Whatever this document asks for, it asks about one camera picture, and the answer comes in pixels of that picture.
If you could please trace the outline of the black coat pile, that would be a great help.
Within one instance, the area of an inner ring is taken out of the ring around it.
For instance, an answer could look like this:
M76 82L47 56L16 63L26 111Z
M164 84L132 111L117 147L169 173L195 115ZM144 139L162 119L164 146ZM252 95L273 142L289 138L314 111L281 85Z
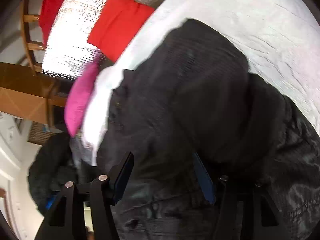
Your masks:
M66 182L85 184L92 182L98 175L96 167L84 162L80 169L76 168L69 146L70 139L71 136L63 132L51 136L39 149L29 167L29 192L42 215L47 213L47 199L57 195Z

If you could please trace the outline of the wooden stair railing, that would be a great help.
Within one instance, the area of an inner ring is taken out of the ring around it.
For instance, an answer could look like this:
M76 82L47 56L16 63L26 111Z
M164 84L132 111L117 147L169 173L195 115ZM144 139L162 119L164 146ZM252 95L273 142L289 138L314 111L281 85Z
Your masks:
M46 46L40 41L33 41L30 35L30 25L39 24L39 14L29 14L29 0L22 0L20 3L20 24L21 37L24 45L25 56L28 61L28 66L34 76L42 72L42 64L37 62L34 52L45 51Z

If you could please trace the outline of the black quilted jacket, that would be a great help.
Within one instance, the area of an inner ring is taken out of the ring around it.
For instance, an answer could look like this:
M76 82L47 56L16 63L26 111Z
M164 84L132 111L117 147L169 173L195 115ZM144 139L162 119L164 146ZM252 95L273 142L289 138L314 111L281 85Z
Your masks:
M245 55L208 25L187 20L110 100L97 165L126 152L134 167L113 217L121 239L209 239L213 206L193 154L308 154L308 237L319 239L319 135L294 102L248 71Z

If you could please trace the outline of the red pillow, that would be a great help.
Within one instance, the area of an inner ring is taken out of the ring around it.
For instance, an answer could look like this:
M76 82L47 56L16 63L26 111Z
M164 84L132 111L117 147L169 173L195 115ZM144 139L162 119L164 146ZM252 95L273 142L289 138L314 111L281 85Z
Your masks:
M115 63L154 11L135 0L107 0L87 43Z

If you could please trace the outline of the blue jacket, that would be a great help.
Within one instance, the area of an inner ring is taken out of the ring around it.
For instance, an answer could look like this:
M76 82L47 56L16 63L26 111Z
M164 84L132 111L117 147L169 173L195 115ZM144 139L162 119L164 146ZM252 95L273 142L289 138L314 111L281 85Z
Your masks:
M46 202L46 205L45 205L45 208L46 208L47 211L50 209L50 207L51 207L52 204L54 203L56 197L57 197L57 195L54 194L54 195L50 196L50 197L47 199L47 202Z

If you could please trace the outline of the red blanket on railing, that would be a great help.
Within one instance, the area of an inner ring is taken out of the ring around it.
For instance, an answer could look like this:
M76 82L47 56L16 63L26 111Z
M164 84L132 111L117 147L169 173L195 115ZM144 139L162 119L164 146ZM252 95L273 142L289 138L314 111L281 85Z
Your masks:
M39 26L42 30L43 44L46 46L50 30L53 26L57 13L61 8L64 0L43 0L41 14L39 18Z

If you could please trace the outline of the grey garment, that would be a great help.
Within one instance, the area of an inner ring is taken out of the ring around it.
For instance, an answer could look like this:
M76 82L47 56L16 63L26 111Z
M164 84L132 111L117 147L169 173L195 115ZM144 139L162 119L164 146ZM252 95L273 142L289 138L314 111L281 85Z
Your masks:
M82 133L78 132L75 137L71 137L69 146L73 156L73 162L77 169L80 169L84 162L92 166L92 147L86 146L81 139Z

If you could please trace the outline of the silver foil insulation panel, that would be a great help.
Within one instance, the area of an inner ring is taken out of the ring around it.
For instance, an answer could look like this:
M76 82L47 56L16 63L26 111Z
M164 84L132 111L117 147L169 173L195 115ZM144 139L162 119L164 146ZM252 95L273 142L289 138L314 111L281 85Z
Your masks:
M89 33L107 0L64 0L53 26L42 62L42 71L52 77L75 80L85 65L100 54L87 43ZM158 7L164 0L135 0Z

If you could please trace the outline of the white bed sheet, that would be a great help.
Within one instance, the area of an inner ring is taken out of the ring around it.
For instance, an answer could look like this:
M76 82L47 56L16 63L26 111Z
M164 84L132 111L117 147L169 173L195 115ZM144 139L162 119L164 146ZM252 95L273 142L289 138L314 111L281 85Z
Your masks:
M97 77L82 128L93 153L106 132L110 98L123 71L136 69L189 18L230 40L246 55L249 70L291 98L319 130L319 14L310 0L165 0L116 64Z

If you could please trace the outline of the pink pillow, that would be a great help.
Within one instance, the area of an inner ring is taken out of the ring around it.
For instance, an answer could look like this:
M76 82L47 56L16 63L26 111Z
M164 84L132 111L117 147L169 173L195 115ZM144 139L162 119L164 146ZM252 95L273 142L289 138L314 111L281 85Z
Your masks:
M64 119L71 137L76 136L82 124L98 73L99 65L97 61L87 64L84 72L73 83L68 94Z

